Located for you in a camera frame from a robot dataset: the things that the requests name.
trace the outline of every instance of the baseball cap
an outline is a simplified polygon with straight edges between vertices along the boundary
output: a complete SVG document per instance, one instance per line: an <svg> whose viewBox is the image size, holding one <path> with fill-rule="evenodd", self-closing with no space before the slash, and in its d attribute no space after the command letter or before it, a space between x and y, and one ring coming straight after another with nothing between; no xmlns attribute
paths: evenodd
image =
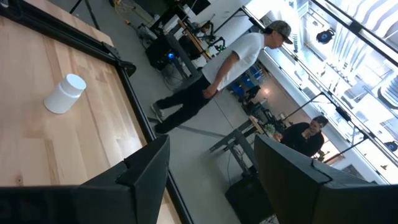
<svg viewBox="0 0 398 224"><path fill-rule="evenodd" d="M292 28L285 21L274 21L267 27L280 33L282 37L284 37L286 44L293 44L293 42L289 39Z"/></svg>

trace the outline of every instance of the black computer tower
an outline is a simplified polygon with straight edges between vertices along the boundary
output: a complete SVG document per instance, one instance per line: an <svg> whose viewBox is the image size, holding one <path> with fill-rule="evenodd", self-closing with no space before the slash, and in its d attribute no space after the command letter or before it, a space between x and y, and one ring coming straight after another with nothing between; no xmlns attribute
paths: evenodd
<svg viewBox="0 0 398 224"><path fill-rule="evenodd" d="M255 175L233 184L225 197L242 224L259 224L274 214L267 193Z"/></svg>
<svg viewBox="0 0 398 224"><path fill-rule="evenodd" d="M164 35L159 36L155 41L153 41L145 51L150 65L160 71L170 63L167 55L171 52L173 51Z"/></svg>

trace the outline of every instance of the wooden table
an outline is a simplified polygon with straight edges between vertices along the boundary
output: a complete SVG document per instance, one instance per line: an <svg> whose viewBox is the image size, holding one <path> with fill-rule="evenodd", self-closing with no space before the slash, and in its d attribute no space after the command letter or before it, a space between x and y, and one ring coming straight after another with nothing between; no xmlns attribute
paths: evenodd
<svg viewBox="0 0 398 224"><path fill-rule="evenodd" d="M104 33L45 0L28 0L88 35ZM0 185L81 184L146 144L112 65L0 17ZM65 114L43 104L68 73L87 89ZM158 223L180 223L165 194Z"/></svg>
<svg viewBox="0 0 398 224"><path fill-rule="evenodd" d="M185 33L188 35L189 39L192 41L194 46L199 50L199 52L202 52L201 54L204 56L206 61L207 62L210 61L211 57L203 50L203 47L200 45L201 41L198 39L198 37L192 34L187 28L187 26L181 20L178 20L178 24L181 26L181 28L185 30Z"/></svg>
<svg viewBox="0 0 398 224"><path fill-rule="evenodd" d="M263 128L259 124L259 120L252 115L249 116L249 120L252 122L253 126L257 129L259 134L265 134Z"/></svg>

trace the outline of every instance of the white container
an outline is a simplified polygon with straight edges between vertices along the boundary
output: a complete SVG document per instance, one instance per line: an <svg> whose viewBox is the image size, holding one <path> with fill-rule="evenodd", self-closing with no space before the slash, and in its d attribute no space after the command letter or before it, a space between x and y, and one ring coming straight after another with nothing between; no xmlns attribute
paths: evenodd
<svg viewBox="0 0 398 224"><path fill-rule="evenodd" d="M86 89L86 82L78 75L68 74L58 83L54 91L44 100L44 106L51 112L67 112Z"/></svg>

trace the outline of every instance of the white wall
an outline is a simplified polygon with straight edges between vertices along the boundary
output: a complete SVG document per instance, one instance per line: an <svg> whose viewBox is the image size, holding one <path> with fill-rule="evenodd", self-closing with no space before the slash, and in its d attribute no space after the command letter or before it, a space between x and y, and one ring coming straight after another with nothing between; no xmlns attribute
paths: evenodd
<svg viewBox="0 0 398 224"><path fill-rule="evenodd" d="M307 97L290 81L285 73L280 70L280 68L265 54L265 52L260 53L258 60L268 69L268 71L270 71L275 79L285 88L285 91L299 105L303 105L308 101ZM303 110L311 118L319 115L319 112L312 105L307 105ZM324 127L322 131L339 151L345 150L349 147L349 144L332 125L329 124ZM344 169L346 166L352 164L365 180L369 182L376 181L378 184L385 184L385 181L375 173L365 160L361 158L361 155L357 150L353 149L344 153L344 157L345 159L335 164L337 169Z"/></svg>

